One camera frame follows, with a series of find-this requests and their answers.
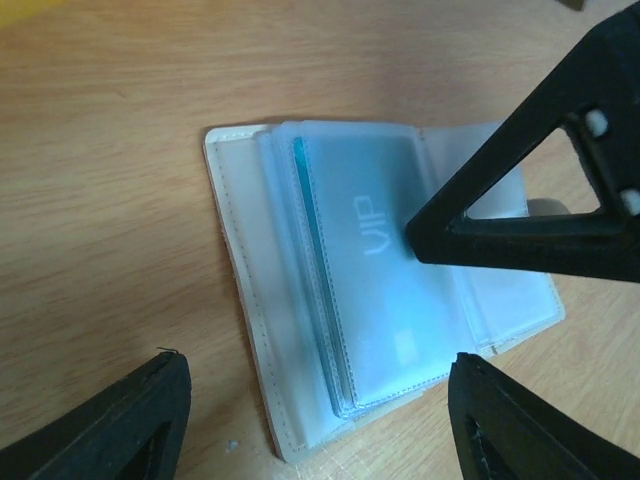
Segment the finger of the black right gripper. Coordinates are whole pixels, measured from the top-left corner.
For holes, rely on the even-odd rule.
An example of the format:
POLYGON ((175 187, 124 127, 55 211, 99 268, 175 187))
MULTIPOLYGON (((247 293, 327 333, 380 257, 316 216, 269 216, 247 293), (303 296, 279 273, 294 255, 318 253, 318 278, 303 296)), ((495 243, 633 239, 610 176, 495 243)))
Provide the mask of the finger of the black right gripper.
POLYGON ((639 279, 639 8, 594 26, 406 227, 427 264, 639 279), (530 200, 519 164, 563 131, 598 205, 530 200))

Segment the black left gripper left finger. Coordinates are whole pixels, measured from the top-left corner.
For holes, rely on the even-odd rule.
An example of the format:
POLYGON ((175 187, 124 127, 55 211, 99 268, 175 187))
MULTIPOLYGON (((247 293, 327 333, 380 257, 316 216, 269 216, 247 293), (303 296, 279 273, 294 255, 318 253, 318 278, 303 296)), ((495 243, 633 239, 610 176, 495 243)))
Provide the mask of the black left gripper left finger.
POLYGON ((3 479, 172 479, 191 407, 187 359, 164 351, 1 450, 3 479))

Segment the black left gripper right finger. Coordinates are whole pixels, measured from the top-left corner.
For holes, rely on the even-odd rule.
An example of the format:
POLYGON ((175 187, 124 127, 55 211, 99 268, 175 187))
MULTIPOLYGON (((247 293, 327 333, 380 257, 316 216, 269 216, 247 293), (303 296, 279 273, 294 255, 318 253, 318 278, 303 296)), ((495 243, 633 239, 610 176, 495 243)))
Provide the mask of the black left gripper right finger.
POLYGON ((448 409, 465 479, 637 479, 639 458, 475 354, 451 366, 448 409))

